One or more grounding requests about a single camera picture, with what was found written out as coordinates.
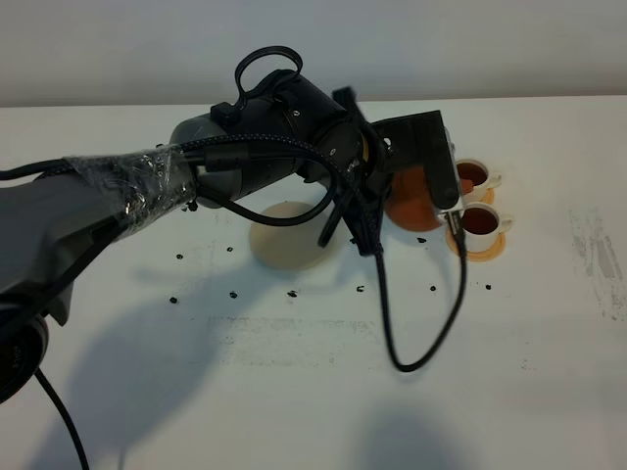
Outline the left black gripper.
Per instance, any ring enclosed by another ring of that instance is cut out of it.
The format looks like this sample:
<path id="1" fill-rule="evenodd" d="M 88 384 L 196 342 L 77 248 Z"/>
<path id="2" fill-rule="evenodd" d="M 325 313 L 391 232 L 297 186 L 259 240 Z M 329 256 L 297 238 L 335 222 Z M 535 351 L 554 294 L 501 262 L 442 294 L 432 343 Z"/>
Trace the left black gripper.
<path id="1" fill-rule="evenodd" d="M 342 218 L 349 228 L 353 243 L 361 256 L 374 256 L 380 249 L 380 232 L 384 202 L 388 199 L 393 173 L 388 168 L 388 146 L 364 116 L 354 89 L 350 86 L 336 89 L 332 99 L 342 107 L 362 138 L 361 169 L 357 183 L 360 197 L 347 189 Z"/>

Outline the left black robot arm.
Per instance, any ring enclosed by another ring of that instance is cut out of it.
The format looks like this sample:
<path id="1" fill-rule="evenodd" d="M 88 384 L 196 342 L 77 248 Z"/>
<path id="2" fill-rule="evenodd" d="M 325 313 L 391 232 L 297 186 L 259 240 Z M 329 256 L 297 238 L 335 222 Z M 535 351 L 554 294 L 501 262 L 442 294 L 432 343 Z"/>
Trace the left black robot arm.
<path id="1" fill-rule="evenodd" d="M 331 209 L 370 253 L 391 156 L 352 89 L 326 95 L 298 72 L 277 70 L 234 103 L 182 122 L 165 146 L 3 171 L 2 399 L 35 374 L 47 319 L 68 321 L 74 280 L 118 239 L 187 204 L 255 220 L 239 200 L 296 174 L 325 188 L 306 218 Z"/>

